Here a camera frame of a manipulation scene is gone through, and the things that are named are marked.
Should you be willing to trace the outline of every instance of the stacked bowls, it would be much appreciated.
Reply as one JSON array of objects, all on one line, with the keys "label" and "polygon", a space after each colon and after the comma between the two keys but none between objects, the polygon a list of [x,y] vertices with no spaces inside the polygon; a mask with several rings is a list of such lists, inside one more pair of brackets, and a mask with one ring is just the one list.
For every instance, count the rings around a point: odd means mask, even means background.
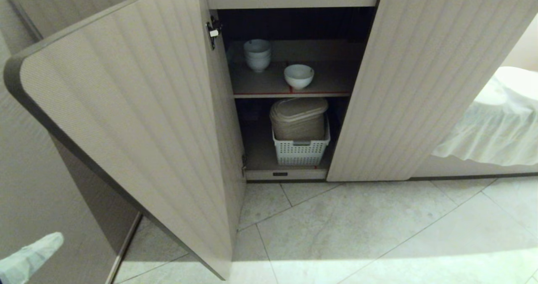
[{"label": "stacked bowls", "polygon": [[252,39],[243,45],[246,64],[254,72],[263,72],[271,63],[271,44],[263,39]]}]

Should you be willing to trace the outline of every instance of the grout line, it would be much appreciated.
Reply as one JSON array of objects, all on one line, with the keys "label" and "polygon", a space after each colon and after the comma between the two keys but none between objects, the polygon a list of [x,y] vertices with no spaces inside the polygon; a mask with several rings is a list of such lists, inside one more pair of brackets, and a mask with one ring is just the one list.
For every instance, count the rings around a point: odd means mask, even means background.
[{"label": "grout line", "polygon": [[538,237],[536,236],[535,233],[531,232],[529,229],[527,229],[527,227],[523,224],[521,224],[521,222],[519,222],[511,213],[509,213],[507,210],[505,210],[499,203],[496,203],[495,200],[493,200],[492,198],[490,198],[490,196],[488,196],[488,194],[486,194],[485,192],[481,191],[481,193],[486,196],[489,200],[491,200],[491,202],[495,203],[495,205],[497,205],[503,212],[505,212],[506,215],[508,215],[513,221],[515,221],[515,223],[517,223],[517,225],[519,225],[521,228],[523,228],[526,232],[528,232],[533,238],[535,239],[538,239]]},{"label": "grout line", "polygon": [[538,272],[538,269],[535,270],[535,271],[533,272],[533,274],[530,276],[530,278],[528,278],[528,279],[525,281],[525,284],[527,284],[527,283],[530,281],[530,279],[534,279],[534,280],[536,280],[536,278],[534,278],[534,274],[535,274],[536,272]]},{"label": "grout line", "polygon": [[271,262],[271,259],[269,258],[269,253],[267,252],[267,248],[265,247],[264,239],[261,237],[260,229],[259,229],[257,224],[255,224],[255,225],[256,225],[256,229],[258,230],[258,235],[260,236],[261,244],[264,246],[265,255],[267,256],[267,261],[269,261],[269,264],[271,265],[271,270],[273,271],[274,279],[277,282],[277,284],[279,284],[278,283],[278,278],[277,278],[277,273],[274,272],[273,262]]},{"label": "grout line", "polygon": [[495,178],[493,181],[490,182],[490,184],[486,185],[484,188],[482,188],[482,190],[485,190],[486,188],[488,188],[490,185],[494,184],[495,182],[497,182],[497,180],[500,179],[500,177],[497,177]]},{"label": "grout line", "polygon": [[481,190],[479,190],[478,192],[476,192],[474,195],[472,195],[471,197],[469,197],[469,199],[465,200],[465,202],[471,200],[471,198],[474,198],[476,195],[480,194],[482,191],[484,191],[488,186],[492,185],[495,181],[497,181],[499,178],[495,178],[495,180],[491,181],[488,185],[484,186],[484,188],[482,188]]},{"label": "grout line", "polygon": [[179,256],[179,257],[177,257],[177,258],[175,258],[175,259],[173,259],[173,260],[170,260],[170,261],[168,261],[168,262],[166,262],[166,263],[163,263],[163,264],[161,264],[161,265],[155,266],[155,267],[152,268],[152,269],[146,270],[146,271],[144,271],[143,273],[137,274],[136,276],[132,276],[131,278],[125,279],[125,280],[123,280],[123,281],[121,281],[121,282],[115,282],[114,284],[125,283],[125,282],[127,282],[127,281],[129,281],[129,280],[132,280],[132,279],[136,278],[136,277],[142,276],[143,274],[146,274],[146,273],[151,272],[151,271],[153,271],[153,270],[155,270],[155,269],[158,269],[158,268],[160,268],[160,267],[163,267],[164,265],[167,265],[167,264],[169,264],[169,263],[172,263],[172,262],[174,262],[174,261],[177,261],[177,260],[179,260],[179,259],[181,259],[182,257],[185,257],[185,256],[187,256],[187,255],[189,255],[189,253],[186,253],[185,255],[181,255],[181,256]]},{"label": "grout line", "polygon": [[308,199],[306,199],[306,200],[303,200],[303,201],[297,203],[295,206],[298,206],[298,205],[301,204],[301,203],[307,202],[308,200],[311,200],[311,199],[314,199],[314,198],[316,198],[316,197],[318,197],[318,196],[321,196],[322,194],[325,194],[326,192],[329,192],[329,191],[331,191],[331,190],[337,188],[338,186],[342,186],[342,185],[345,184],[345,183],[347,183],[347,182],[342,182],[342,183],[340,183],[340,184],[337,184],[336,186],[333,186],[333,187],[331,187],[330,189],[325,190],[324,192],[321,192],[320,194],[317,194],[317,195],[313,196],[312,198],[308,198]]},{"label": "grout line", "polygon": [[368,265],[370,265],[371,263],[374,263],[375,261],[381,259],[382,257],[384,257],[385,255],[387,255],[388,253],[390,253],[391,251],[395,250],[396,248],[398,248],[400,245],[404,244],[405,242],[413,239],[415,236],[417,236],[418,234],[420,234],[421,232],[423,232],[424,230],[426,230],[428,227],[434,225],[435,223],[437,223],[438,221],[440,221],[441,219],[443,219],[444,217],[446,217],[447,215],[449,215],[451,212],[455,211],[456,209],[458,209],[460,206],[462,206],[463,204],[467,203],[467,201],[473,199],[475,196],[472,196],[471,198],[465,200],[463,203],[461,203],[460,205],[457,205],[456,204],[456,207],[453,208],[452,210],[450,210],[448,213],[442,215],[441,217],[439,217],[436,221],[433,221],[431,224],[429,224],[428,226],[424,227],[423,229],[419,230],[419,232],[417,232],[416,234],[413,234],[413,236],[407,238],[405,241],[403,241],[402,243],[394,246],[392,249],[390,249],[389,251],[385,252],[383,255],[377,257],[376,259],[372,260],[370,263],[364,265],[363,267],[359,268],[356,272],[350,274],[349,276],[347,276],[346,278],[342,279],[340,282],[338,282],[337,284],[340,284],[342,282],[344,282],[345,280],[347,280],[348,278],[351,278],[354,274],[360,272],[361,270],[363,270],[365,267],[367,267]]},{"label": "grout line", "polygon": [[438,186],[434,183],[434,181],[432,181],[432,180],[428,180],[428,182],[429,182],[429,183],[432,183],[432,185],[435,186],[438,190],[440,190],[440,192],[442,192],[443,195],[446,196],[446,198],[449,198],[449,199],[452,201],[452,203],[456,204],[456,206],[458,205],[458,203],[457,203],[454,199],[452,199],[446,192],[444,192],[440,187],[438,187]]},{"label": "grout line", "polygon": [[286,191],[284,190],[284,187],[282,186],[282,183],[279,183],[278,184],[280,186],[280,189],[282,190],[282,192],[284,193],[284,196],[286,196],[286,199],[288,199],[288,203],[290,204],[290,207],[293,206],[292,202],[290,201],[290,198],[288,198],[288,195],[286,194]]},{"label": "grout line", "polygon": [[[346,183],[346,182],[343,182],[342,184],[339,184],[338,186],[335,186],[334,188],[331,188],[330,190],[333,190],[333,189],[335,189],[335,188],[337,188],[337,187],[339,187],[339,186],[342,186],[344,183]],[[322,192],[321,194],[319,194],[319,195],[317,195],[317,196],[321,196],[322,194],[325,194],[326,192],[328,192],[328,191],[330,191],[330,190],[325,190],[325,192]],[[269,216],[269,217],[265,217],[265,218],[263,218],[263,219],[260,220],[260,221],[256,221],[256,222],[254,222],[254,223],[252,223],[252,224],[249,224],[247,227],[250,227],[250,226],[252,226],[252,225],[254,225],[254,224],[261,223],[261,222],[263,222],[263,221],[265,221],[265,220],[267,220],[267,219],[271,219],[272,217],[275,217],[276,215],[280,215],[281,213],[284,213],[285,211],[290,210],[290,209],[292,209],[292,208],[298,206],[299,204],[302,204],[302,203],[304,203],[304,202],[307,202],[308,200],[304,200],[303,202],[297,203],[295,206],[288,207],[287,209],[281,210],[281,211],[279,211],[279,212],[277,212],[277,213],[275,213],[275,214],[273,214],[273,215],[271,215],[271,216]],[[247,227],[244,227],[244,228],[242,228],[242,229],[239,229],[239,230],[237,230],[237,232],[240,232],[240,231],[246,229]]]}]

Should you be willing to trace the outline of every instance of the cabinet hinge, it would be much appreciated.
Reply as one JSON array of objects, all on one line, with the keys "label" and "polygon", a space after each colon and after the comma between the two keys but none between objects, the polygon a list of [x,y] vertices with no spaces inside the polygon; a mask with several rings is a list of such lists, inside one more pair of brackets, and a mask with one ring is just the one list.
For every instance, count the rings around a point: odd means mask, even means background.
[{"label": "cabinet hinge", "polygon": [[245,154],[241,156],[241,160],[243,161],[243,166],[241,167],[241,173],[243,174],[243,177],[245,177],[245,171],[246,171],[246,155]]},{"label": "cabinet hinge", "polygon": [[209,36],[209,42],[211,42],[211,50],[215,50],[215,38],[222,33],[222,24],[219,20],[211,16],[211,22],[206,23],[207,33]]}]

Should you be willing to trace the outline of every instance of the cabinet door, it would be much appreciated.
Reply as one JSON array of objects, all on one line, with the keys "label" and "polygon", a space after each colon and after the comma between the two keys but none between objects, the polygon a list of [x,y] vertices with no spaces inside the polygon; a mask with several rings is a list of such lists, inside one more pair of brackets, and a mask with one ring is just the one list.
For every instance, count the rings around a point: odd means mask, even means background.
[{"label": "cabinet door", "polygon": [[209,17],[205,0],[128,0],[14,56],[5,80],[60,142],[226,278],[244,179]]},{"label": "cabinet door", "polygon": [[380,0],[328,180],[409,179],[537,12],[538,0]]}]

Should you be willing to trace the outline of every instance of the cabinet shelf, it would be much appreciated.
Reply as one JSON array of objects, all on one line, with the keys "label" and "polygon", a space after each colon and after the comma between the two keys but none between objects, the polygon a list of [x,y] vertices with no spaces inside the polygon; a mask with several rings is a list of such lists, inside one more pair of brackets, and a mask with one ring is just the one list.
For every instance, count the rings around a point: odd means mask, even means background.
[{"label": "cabinet shelf", "polygon": [[[306,64],[315,71],[312,83],[302,90],[292,89],[284,80],[287,64]],[[348,97],[358,73],[356,61],[271,62],[262,73],[255,73],[245,63],[230,64],[235,98],[278,97]]]},{"label": "cabinet shelf", "polygon": [[331,140],[318,166],[282,166],[277,162],[269,116],[242,123],[247,180],[325,179],[329,171],[335,142]]}]

